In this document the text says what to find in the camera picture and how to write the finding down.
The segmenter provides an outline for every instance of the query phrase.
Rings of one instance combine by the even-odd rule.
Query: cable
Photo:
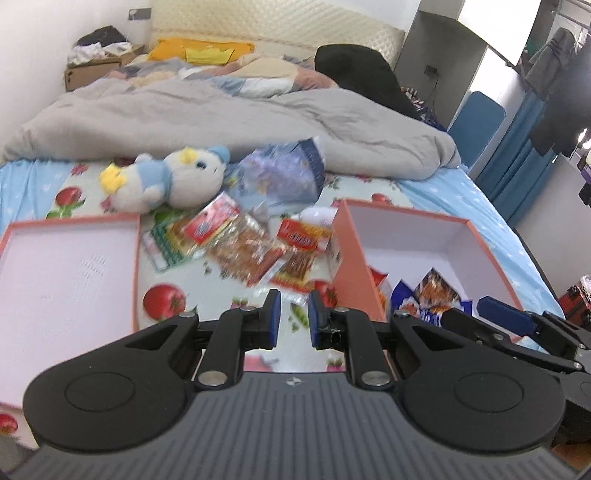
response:
[[[431,96],[433,96],[433,115],[437,116],[435,114],[435,97],[437,96],[435,90],[437,89],[437,83],[439,82],[439,73],[437,74],[437,80],[435,80],[435,85],[433,85],[433,90],[431,90],[431,93],[429,93],[429,96],[425,99],[425,105],[427,104],[427,102],[429,101],[429,99],[431,98]]]

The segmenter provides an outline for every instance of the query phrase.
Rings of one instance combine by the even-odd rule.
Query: blanket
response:
[[[239,161],[256,148],[320,137],[326,168],[341,174],[422,180],[457,167],[450,136],[339,88],[269,99],[233,97],[201,79],[136,88],[101,79],[63,95],[7,142],[18,158],[92,160],[227,145]]]
[[[246,98],[271,98],[299,90],[338,87],[323,73],[255,53],[223,67],[194,67],[180,59],[170,59],[125,66],[107,74],[107,78],[127,80],[136,88],[175,77],[207,80],[228,95]]]

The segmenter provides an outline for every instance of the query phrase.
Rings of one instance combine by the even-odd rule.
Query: plastic bag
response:
[[[318,201],[324,159],[317,140],[271,144],[247,155],[226,179],[226,191],[261,222],[301,212]]]

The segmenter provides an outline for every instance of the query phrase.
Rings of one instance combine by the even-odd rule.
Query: yellow pillow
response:
[[[187,50],[189,50],[189,58],[192,58],[194,56],[191,54],[191,51],[203,51],[208,48],[218,48],[222,51],[228,49],[233,50],[232,55],[230,55],[230,58],[227,61],[237,60],[243,55],[252,53],[255,50],[255,46],[252,43],[214,42],[191,40],[190,38],[169,37],[158,39],[158,44],[150,52],[148,60],[161,61],[178,57],[181,60],[189,61],[187,59]]]

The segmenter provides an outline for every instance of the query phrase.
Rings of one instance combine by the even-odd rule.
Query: power outlet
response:
[[[132,8],[131,10],[129,10],[127,20],[149,20],[150,18],[152,18],[151,8]]]
[[[433,67],[432,65],[426,65],[425,66],[425,75],[427,75],[429,78],[435,78],[435,77],[439,77],[439,72],[437,71],[437,69],[435,67]]]

